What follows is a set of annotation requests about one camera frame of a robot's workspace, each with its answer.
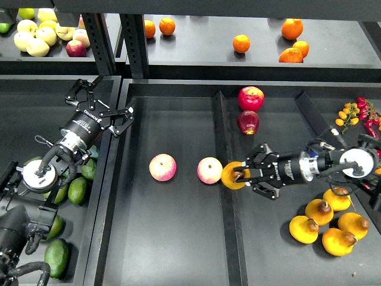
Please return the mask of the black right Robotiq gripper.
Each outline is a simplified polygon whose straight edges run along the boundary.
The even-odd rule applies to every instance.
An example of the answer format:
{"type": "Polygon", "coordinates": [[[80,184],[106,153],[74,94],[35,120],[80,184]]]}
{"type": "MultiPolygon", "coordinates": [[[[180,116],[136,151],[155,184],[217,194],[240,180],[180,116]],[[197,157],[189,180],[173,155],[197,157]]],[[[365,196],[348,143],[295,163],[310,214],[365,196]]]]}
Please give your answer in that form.
{"type": "Polygon", "coordinates": [[[235,179],[235,183],[244,183],[256,194],[276,200],[279,198],[279,189],[283,186],[301,185],[307,182],[301,171],[300,158],[300,151],[275,153],[267,143],[259,144],[233,170],[235,172],[255,170],[262,176],[256,178],[241,176],[235,179]]]}

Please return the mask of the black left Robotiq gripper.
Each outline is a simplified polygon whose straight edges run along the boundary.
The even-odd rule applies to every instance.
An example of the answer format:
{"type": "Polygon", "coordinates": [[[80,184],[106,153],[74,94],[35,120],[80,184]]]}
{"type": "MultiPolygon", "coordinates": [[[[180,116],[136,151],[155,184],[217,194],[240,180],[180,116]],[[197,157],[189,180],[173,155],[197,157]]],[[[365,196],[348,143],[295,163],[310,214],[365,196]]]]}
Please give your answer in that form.
{"type": "MultiPolygon", "coordinates": [[[[67,104],[78,106],[87,102],[90,110],[95,110],[94,89],[103,80],[104,76],[97,76],[92,82],[77,79],[65,95],[67,104]]],[[[100,113],[95,111],[76,111],[61,128],[64,138],[77,143],[78,146],[92,146],[96,140],[108,129],[115,137],[126,131],[134,121],[136,99],[133,98],[119,110],[106,110],[100,113]]]]}

